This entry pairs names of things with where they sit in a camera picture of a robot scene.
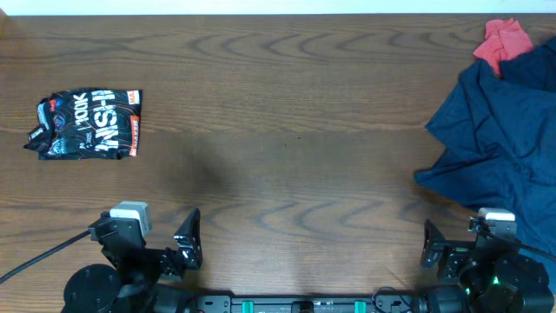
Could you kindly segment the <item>black patterned cycling jersey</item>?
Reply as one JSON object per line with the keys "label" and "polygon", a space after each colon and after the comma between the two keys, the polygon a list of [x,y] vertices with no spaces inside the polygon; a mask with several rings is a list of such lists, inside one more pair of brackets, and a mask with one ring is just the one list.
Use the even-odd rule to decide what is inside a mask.
{"label": "black patterned cycling jersey", "polygon": [[41,160],[114,159],[137,155],[141,90],[81,88],[54,92],[36,107],[27,150]]}

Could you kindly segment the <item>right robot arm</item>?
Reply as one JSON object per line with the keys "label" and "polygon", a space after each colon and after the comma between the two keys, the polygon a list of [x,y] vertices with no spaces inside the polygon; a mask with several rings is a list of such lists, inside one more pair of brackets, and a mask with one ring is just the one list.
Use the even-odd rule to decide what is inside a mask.
{"label": "right robot arm", "polygon": [[473,217],[474,241],[446,239],[424,225],[420,266],[437,268],[438,286],[412,301],[417,313],[550,313],[555,304],[545,266],[520,253],[514,221]]}

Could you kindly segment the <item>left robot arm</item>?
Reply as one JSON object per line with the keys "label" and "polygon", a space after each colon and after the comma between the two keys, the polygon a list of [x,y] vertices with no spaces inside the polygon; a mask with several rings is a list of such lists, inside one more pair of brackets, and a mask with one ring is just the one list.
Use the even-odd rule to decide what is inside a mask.
{"label": "left robot arm", "polygon": [[66,283],[64,312],[119,313],[197,311],[194,293],[159,283],[164,277],[182,280],[202,266],[201,212],[195,208],[174,234],[177,248],[149,249],[150,208],[124,201],[88,227],[109,264],[92,264]]}

